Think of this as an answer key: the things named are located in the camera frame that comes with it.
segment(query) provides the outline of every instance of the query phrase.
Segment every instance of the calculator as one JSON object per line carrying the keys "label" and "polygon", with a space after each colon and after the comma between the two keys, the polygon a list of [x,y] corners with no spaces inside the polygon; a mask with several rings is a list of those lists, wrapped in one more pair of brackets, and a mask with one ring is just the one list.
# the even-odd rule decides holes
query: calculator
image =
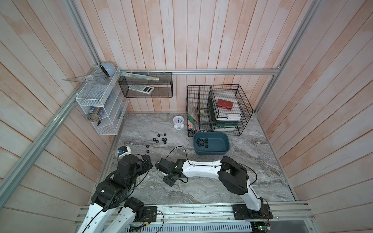
{"label": "calculator", "polygon": [[150,95],[154,87],[147,85],[128,85],[128,89]]}

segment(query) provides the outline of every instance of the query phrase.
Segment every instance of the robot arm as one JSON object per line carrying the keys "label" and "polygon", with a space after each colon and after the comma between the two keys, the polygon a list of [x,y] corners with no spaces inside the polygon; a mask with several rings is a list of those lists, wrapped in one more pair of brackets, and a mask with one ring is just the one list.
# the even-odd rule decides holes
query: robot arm
{"label": "robot arm", "polygon": [[250,185],[246,168],[227,156],[213,162],[178,159],[174,163],[161,159],[155,166],[164,174],[163,181],[169,186],[173,186],[180,178],[194,176],[214,178],[220,180],[228,191],[240,195],[248,209],[259,211],[261,208],[262,200]]}
{"label": "robot arm", "polygon": [[107,220],[123,201],[126,201],[124,207],[104,232],[122,232],[128,224],[143,216],[144,203],[134,197],[128,199],[130,191],[135,188],[136,178],[153,167],[149,155],[143,155],[142,159],[133,154],[125,155],[117,170],[97,185],[78,233],[102,232]]}

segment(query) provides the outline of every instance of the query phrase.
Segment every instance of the blue plastic bin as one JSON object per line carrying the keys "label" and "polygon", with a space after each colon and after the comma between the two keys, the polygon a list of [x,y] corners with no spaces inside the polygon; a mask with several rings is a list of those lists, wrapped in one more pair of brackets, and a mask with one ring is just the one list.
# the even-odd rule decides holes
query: blue plastic bin
{"label": "blue plastic bin", "polygon": [[[208,139],[208,148],[198,146],[197,139]],[[198,132],[194,134],[193,146],[196,154],[199,155],[225,155],[229,151],[229,141],[225,133]]]}

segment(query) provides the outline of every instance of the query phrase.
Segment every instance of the gray marble surface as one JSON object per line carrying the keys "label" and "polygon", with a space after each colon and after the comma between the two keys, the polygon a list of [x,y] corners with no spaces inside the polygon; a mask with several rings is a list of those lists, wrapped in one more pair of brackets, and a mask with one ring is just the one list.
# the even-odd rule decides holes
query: gray marble surface
{"label": "gray marble surface", "polygon": [[[194,161],[215,161],[222,157],[216,155],[197,155],[193,149],[193,138],[189,138],[187,130],[175,130],[172,119],[176,113],[162,114],[128,114],[123,126],[117,148],[130,146],[132,153],[146,154],[146,145],[150,145],[151,162],[154,165],[161,158],[165,158],[176,146],[183,146],[187,150],[188,158]],[[164,137],[167,144],[155,143],[153,138],[157,134]],[[228,136],[231,148],[226,156],[238,163],[243,163],[258,175],[253,188],[258,195],[268,201],[294,201],[281,168],[271,151],[268,141],[253,115],[241,136]],[[185,158],[185,152],[175,149],[168,160],[176,162],[178,158]],[[117,158],[113,157],[110,171],[117,167]],[[254,181],[255,174],[248,172],[250,181]],[[163,174],[153,168],[145,180],[135,189],[133,196],[145,204],[190,204],[190,203],[225,203],[243,202],[239,195],[229,192],[216,179],[192,177],[188,183],[177,181],[173,187],[163,182]]]}

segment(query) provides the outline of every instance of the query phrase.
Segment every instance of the black wire basket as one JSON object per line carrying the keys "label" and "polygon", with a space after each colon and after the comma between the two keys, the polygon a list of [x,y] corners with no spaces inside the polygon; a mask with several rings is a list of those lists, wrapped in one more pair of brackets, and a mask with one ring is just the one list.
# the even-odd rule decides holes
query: black wire basket
{"label": "black wire basket", "polygon": [[[141,80],[121,76],[119,77],[119,85],[126,98],[141,98],[141,97],[166,97],[171,98],[173,93],[172,73],[171,72],[136,72],[139,75],[147,75],[159,78],[158,81]],[[150,94],[133,91],[128,88],[128,85],[147,85],[154,87]]]}
{"label": "black wire basket", "polygon": [[[219,108],[218,99],[233,102],[232,109]],[[186,109],[187,113],[195,110],[198,116],[188,120],[188,137],[197,132],[241,135],[253,114],[253,108],[239,84],[187,86]]]}

